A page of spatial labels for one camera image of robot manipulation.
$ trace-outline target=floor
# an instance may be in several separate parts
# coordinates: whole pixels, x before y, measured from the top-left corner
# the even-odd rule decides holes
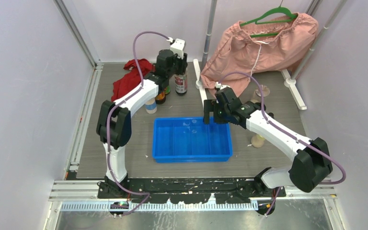
[[[99,109],[104,100],[110,100],[113,82],[127,71],[124,64],[106,64],[103,68],[93,111],[84,142],[78,178],[103,178],[106,172],[105,151],[99,136],[95,133]],[[297,106],[283,84],[280,72],[265,72],[254,75],[260,84],[268,86],[270,95],[265,98],[266,111],[272,112],[280,123],[305,134]],[[228,162],[208,163],[156,163],[151,156],[153,143],[153,122],[156,117],[203,116],[199,91],[195,88],[195,72],[192,62],[188,64],[188,92],[178,96],[174,89],[164,104],[158,105],[155,114],[148,114],[140,108],[132,118],[132,137],[126,146],[126,169],[129,177],[236,177],[255,176],[266,167],[290,165],[289,159],[271,143],[256,149],[250,144],[253,133],[240,126],[230,125],[233,156]],[[240,96],[250,100],[256,86],[249,84]]]
[[[264,218],[254,211],[204,212],[136,212],[122,218],[112,218],[109,212],[60,212],[57,230],[330,230],[324,201],[278,200],[276,209]]]

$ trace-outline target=gray wooden surface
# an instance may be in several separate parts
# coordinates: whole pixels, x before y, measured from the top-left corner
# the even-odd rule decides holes
[[[105,151],[99,136],[95,133],[95,128],[102,102],[110,100],[112,96],[113,82],[126,73],[127,71],[123,70],[123,64],[106,64],[103,68],[82,151],[78,178],[102,178],[105,175]],[[289,89],[284,86],[280,72],[258,73],[254,76],[260,84],[270,89],[270,95],[265,98],[266,111],[274,113],[280,123],[304,135],[297,106]],[[228,162],[156,163],[151,156],[154,119],[203,116],[201,97],[195,88],[196,76],[192,62],[188,63],[188,79],[188,92],[185,96],[178,96],[172,87],[166,102],[158,105],[155,114],[146,113],[144,107],[134,114],[132,137],[126,147],[126,169],[129,177],[255,176],[268,166],[279,167],[291,164],[280,150],[267,141],[260,149],[248,147],[253,133],[236,125],[230,125],[233,156]],[[256,86],[250,83],[241,95],[241,100],[243,102],[250,100],[255,88]]]

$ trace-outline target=pink cloth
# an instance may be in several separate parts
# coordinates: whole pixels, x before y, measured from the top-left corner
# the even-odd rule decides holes
[[[296,14],[297,18],[287,23],[251,23],[240,27],[243,22],[237,22],[227,29],[214,55],[201,72],[204,86],[214,95],[215,82],[233,71],[251,73],[255,63],[253,73],[295,68],[310,48],[318,30],[317,20],[305,13]],[[273,21],[286,19],[287,16],[282,16]],[[253,34],[266,33],[278,35],[250,37]],[[229,85],[239,96],[249,82],[250,78],[244,75],[232,74],[222,84]]]

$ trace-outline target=blue container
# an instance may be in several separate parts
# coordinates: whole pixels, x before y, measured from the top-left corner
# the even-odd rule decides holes
[[[153,158],[157,163],[227,161],[232,156],[229,124],[205,125],[202,117],[156,118]]]

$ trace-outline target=blue label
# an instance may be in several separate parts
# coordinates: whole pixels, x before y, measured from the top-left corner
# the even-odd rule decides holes
[[[147,110],[153,110],[156,108],[156,101],[153,104],[145,104]]]

